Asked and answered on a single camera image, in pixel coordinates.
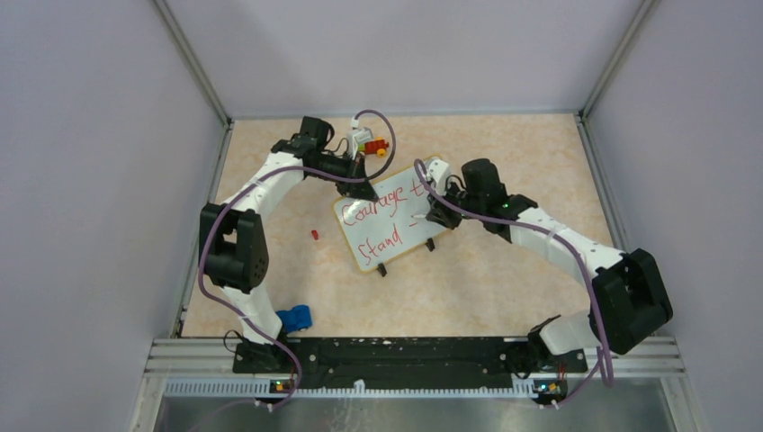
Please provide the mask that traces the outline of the white whiteboard yellow edge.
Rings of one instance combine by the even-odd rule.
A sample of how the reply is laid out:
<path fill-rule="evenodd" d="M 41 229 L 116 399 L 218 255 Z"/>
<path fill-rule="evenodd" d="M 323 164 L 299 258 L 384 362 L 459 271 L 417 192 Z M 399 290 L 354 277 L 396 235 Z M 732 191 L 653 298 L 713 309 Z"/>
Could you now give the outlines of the white whiteboard yellow edge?
<path fill-rule="evenodd" d="M 429 193 L 414 166 L 374 183 L 373 188 L 377 202 L 340 198 L 332 207 L 345 243 L 363 273 L 377 271 L 380 263 L 387 267 L 390 261 L 445 232 L 433 222 L 410 217 L 429 210 Z"/>

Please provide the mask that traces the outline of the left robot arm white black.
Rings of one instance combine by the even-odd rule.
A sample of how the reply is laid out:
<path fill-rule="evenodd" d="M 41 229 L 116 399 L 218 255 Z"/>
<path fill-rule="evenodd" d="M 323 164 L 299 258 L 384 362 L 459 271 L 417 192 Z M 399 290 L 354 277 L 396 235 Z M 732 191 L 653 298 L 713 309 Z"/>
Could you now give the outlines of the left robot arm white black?
<path fill-rule="evenodd" d="M 206 204 L 200 214 L 198 280 L 210 280 L 224 292 L 220 304 L 242 319 L 245 339 L 257 344 L 255 361 L 267 372 L 283 369 L 289 357 L 288 347 L 277 340 L 283 324 L 264 287 L 267 217 L 309 176 L 333 182 L 344 197 L 379 200 L 363 155 L 326 150 L 334 135 L 327 121 L 303 117 L 299 131 L 279 140 L 238 192 L 220 204 Z"/>

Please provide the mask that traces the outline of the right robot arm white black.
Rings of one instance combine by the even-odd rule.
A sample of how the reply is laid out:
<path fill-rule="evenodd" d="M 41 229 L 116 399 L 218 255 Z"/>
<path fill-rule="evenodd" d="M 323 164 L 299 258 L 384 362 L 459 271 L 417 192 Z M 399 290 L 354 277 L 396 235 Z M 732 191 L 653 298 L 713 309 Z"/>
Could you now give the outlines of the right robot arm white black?
<path fill-rule="evenodd" d="M 489 159 L 465 163 L 460 175 L 440 158 L 418 159 L 414 169 L 428 193 L 427 221 L 449 230 L 464 220 L 479 221 L 487 232 L 535 252 L 586 290 L 585 310 L 551 317 L 529 332 L 527 357 L 534 368 L 551 371 L 564 354 L 584 348 L 624 355 L 673 319 L 651 253 L 626 252 L 583 236 L 536 201 L 509 193 Z"/>

